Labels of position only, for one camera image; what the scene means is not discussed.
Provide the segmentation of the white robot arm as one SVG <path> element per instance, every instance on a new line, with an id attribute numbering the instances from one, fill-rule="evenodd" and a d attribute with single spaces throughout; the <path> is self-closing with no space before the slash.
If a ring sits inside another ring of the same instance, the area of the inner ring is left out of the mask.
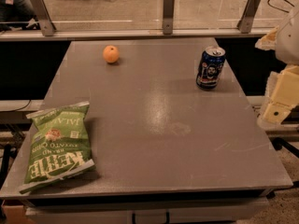
<path id="1" fill-rule="evenodd" d="M 258 115 L 261 126 L 276 126 L 299 106 L 299 5 L 296 4 L 281 24 L 260 38 L 255 47 L 272 49 L 286 67 L 271 72 L 264 101 Z"/>

